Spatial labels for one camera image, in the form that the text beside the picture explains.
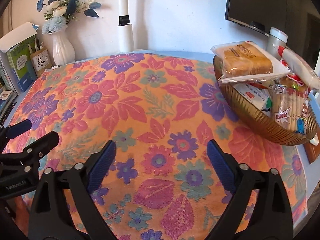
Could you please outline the red white bread packet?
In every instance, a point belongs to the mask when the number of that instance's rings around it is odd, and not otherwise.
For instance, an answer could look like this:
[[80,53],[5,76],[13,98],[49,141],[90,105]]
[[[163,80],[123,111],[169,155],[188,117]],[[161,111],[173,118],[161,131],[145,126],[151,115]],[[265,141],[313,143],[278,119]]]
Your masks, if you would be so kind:
[[309,64],[294,51],[272,44],[278,55],[289,65],[290,69],[298,75],[298,77],[312,90],[319,92],[320,80],[319,76],[309,66]]

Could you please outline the wooden pen holder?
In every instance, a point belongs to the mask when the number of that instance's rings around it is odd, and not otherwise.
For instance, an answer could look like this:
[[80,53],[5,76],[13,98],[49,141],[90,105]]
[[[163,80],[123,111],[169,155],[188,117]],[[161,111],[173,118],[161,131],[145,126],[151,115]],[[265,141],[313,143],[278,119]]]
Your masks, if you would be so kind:
[[45,70],[50,69],[53,66],[49,57],[48,50],[44,47],[32,53],[30,55],[30,59],[37,77],[40,77]]

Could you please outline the brown notebook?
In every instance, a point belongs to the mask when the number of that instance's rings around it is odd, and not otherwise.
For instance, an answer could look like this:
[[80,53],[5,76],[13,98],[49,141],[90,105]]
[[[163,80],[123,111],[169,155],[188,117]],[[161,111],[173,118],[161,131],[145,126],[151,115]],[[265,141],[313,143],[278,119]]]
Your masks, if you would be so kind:
[[306,142],[304,145],[304,150],[306,152],[309,163],[313,163],[319,156],[319,130],[317,130],[315,136]]

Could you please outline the white ribbed vase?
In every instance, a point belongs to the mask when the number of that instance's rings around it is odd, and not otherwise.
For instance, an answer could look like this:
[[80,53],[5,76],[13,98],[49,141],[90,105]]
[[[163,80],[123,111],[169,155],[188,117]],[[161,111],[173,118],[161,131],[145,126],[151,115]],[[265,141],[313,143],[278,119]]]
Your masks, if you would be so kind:
[[53,60],[56,65],[63,66],[75,60],[75,50],[66,34],[66,27],[52,34]]

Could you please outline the amber glass bowl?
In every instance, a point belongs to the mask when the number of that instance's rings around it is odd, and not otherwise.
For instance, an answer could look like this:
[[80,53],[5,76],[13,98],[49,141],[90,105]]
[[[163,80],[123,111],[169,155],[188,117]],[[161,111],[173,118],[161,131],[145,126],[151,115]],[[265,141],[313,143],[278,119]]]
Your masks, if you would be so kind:
[[318,123],[311,106],[308,109],[306,132],[304,135],[290,132],[250,103],[231,85],[219,85],[222,95],[231,109],[253,132],[263,138],[281,145],[295,146],[305,144],[314,138]]

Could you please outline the cartoon biscuit stick packet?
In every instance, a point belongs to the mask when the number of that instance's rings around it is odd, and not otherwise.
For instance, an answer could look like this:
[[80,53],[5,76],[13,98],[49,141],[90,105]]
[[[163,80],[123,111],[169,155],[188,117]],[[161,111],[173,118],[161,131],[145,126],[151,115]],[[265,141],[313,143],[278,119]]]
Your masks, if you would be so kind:
[[305,136],[309,112],[307,96],[285,85],[270,85],[268,90],[272,120],[289,132]]

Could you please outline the blue white snack packet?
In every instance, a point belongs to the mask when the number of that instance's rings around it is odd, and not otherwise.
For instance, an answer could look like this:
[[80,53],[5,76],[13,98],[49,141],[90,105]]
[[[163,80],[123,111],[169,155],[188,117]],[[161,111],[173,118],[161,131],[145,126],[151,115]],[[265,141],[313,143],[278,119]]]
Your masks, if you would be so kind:
[[271,116],[272,100],[265,86],[260,83],[236,83],[233,88],[266,116]]

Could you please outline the floral orange table cloth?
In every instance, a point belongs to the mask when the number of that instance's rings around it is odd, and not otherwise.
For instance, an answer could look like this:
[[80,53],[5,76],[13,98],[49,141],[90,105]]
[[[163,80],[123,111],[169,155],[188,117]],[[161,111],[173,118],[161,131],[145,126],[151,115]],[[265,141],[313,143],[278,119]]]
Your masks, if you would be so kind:
[[211,62],[150,53],[112,55],[68,64],[39,77],[11,123],[32,129],[5,151],[21,152],[50,131],[59,145],[40,169],[66,170],[99,152],[108,140],[117,155],[92,194],[120,239],[204,239],[231,193],[206,154],[217,141],[252,169],[276,168],[293,221],[306,212],[306,178],[295,147],[252,132],[224,100]]

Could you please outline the white desk lamp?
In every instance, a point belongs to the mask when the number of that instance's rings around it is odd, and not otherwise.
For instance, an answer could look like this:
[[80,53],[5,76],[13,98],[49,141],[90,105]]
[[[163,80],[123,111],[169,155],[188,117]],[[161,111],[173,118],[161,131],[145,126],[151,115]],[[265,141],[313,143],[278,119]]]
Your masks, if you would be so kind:
[[128,0],[118,0],[118,44],[120,53],[129,53],[134,51],[133,28],[129,17]]

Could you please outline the sliced toast bread packet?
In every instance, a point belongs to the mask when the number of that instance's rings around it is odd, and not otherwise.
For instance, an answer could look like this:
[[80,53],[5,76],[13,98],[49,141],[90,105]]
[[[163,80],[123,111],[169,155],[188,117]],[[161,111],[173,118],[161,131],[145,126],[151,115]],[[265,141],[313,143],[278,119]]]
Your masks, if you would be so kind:
[[222,60],[221,85],[279,79],[291,73],[278,59],[254,42],[241,41],[212,46]]

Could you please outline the beige thermos bottle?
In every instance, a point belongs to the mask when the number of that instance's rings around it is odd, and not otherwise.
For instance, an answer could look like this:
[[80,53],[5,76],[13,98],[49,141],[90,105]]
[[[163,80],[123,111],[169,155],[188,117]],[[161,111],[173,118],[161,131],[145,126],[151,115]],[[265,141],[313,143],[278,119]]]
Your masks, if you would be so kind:
[[277,52],[276,46],[285,47],[287,43],[288,36],[281,30],[271,27],[267,42],[266,51],[270,54]]

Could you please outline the black wall television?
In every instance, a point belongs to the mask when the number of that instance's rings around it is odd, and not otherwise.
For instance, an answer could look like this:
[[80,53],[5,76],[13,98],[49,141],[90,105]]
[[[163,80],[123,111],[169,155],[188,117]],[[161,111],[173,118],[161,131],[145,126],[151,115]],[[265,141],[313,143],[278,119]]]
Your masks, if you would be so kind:
[[225,19],[268,35],[275,27],[311,67],[319,56],[319,0],[227,0]]

